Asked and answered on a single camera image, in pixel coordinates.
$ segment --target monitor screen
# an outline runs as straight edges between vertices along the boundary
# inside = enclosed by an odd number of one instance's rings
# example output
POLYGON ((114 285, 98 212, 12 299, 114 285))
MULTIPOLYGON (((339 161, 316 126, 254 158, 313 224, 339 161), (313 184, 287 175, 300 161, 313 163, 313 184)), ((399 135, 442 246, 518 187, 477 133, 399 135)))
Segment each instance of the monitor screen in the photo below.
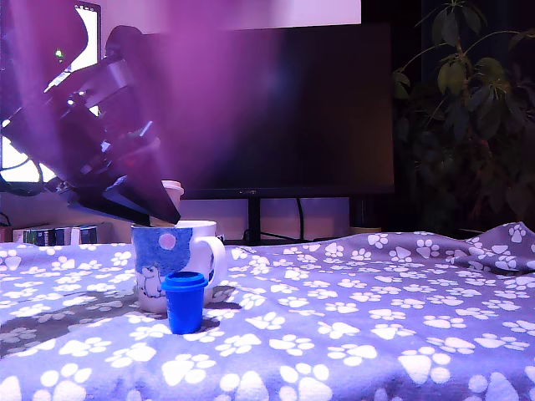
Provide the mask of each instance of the monitor screen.
POLYGON ((185 198, 393 190, 387 26, 250 29, 228 39, 228 114, 210 110, 210 92, 167 105, 175 126, 162 148, 185 198))
MULTIPOLYGON (((74 7, 80 17, 84 20, 88 33, 88 45, 85 50, 50 83, 50 86, 60 84, 71 72, 93 65, 101 58, 100 6, 92 3, 75 1, 74 7)), ((91 111, 95 114, 99 112, 97 108, 93 108, 91 111)), ((17 152, 17 150, 11 146, 11 141, 8 138, 2 137, 0 148, 2 151, 0 165, 4 169, 19 165, 27 159, 27 156, 24 153, 17 152)), ((55 174, 45 165, 41 165, 41 168, 43 169, 44 182, 55 177, 55 174)), ((15 169, 2 171, 0 174, 2 174, 4 180, 10 182, 38 182, 39 180, 37 169, 33 163, 25 163, 15 169)))

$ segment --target wall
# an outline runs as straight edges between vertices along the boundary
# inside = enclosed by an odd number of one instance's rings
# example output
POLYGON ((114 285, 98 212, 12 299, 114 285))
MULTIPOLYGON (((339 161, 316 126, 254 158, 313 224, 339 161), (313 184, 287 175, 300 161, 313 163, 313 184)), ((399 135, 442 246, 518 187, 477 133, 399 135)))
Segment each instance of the wall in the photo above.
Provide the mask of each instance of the wall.
MULTIPOLYGON (((168 29, 162 7, 165 0, 93 0, 102 7, 103 47, 113 27, 133 25, 143 33, 168 29)), ((302 26, 336 23, 360 23, 360 0, 273 0, 271 17, 244 1, 234 22, 248 26, 302 26)), ((54 194, 35 198, 3 195, 2 211, 10 215, 14 226, 43 223, 95 223, 111 219, 70 210, 54 194)), ((185 220, 217 221, 218 231, 229 239, 239 239, 247 228, 246 200, 184 200, 181 203, 185 220)), ((349 229, 347 199, 305 199, 305 237, 345 236, 349 229)), ((130 241, 130 224, 113 221, 115 239, 130 241)), ((262 230, 285 236, 298 236, 299 219, 296 201, 275 199, 262 201, 262 230)))

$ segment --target purple blanket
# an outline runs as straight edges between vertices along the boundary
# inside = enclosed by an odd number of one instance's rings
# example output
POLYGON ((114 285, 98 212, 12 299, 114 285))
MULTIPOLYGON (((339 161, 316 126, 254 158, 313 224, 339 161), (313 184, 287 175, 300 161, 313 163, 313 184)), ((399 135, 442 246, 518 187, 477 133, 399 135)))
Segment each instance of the purple blanket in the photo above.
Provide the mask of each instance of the purple blanket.
POLYGON ((228 247, 200 332, 133 292, 131 245, 0 246, 0 399, 535 400, 535 234, 228 247))

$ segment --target mug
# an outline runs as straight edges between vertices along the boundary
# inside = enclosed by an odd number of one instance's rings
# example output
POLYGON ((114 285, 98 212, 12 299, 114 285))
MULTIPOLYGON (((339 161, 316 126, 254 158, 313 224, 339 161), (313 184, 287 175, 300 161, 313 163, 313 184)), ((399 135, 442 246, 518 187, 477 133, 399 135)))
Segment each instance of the mug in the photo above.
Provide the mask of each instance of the mug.
POLYGON ((132 226, 135 276, 140 308, 153 313, 167 310, 161 284, 172 272, 199 272, 208 280, 204 305, 212 288, 227 271, 225 247, 216 238, 215 221, 179 221, 172 227, 132 226))

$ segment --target plant leaf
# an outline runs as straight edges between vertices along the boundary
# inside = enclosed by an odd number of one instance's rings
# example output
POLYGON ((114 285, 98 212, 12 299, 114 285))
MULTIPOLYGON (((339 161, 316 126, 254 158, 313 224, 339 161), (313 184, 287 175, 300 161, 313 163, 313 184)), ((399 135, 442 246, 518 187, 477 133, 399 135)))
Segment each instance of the plant leaf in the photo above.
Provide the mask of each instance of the plant leaf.
POLYGON ((448 87, 453 94, 459 94, 465 85, 466 69, 460 63, 454 63, 448 70, 448 87))
POLYGON ((485 99, 488 98, 489 94, 491 93, 491 85, 485 85, 481 88, 479 88, 474 94, 471 96, 470 100, 468 101, 468 109, 470 111, 474 111, 477 109, 481 103, 485 99))
POLYGON ((475 33, 479 33, 482 30, 482 22, 477 13, 469 7, 463 7, 462 13, 470 29, 475 33))
POLYGON ((444 28, 444 22, 446 20, 447 13, 447 8, 444 8, 436 15, 435 21, 433 22, 432 37, 433 44, 435 46, 438 46, 442 43, 442 29, 444 28))
POLYGON ((457 21, 455 20, 455 13, 451 12, 446 16, 444 20, 444 26, 442 27, 442 37, 450 46, 455 47, 459 38, 459 28, 457 27, 457 21))
POLYGON ((440 88, 442 94, 446 93, 446 88, 448 87, 449 72, 450 63, 446 63, 442 66, 441 70, 438 73, 438 87, 440 88))

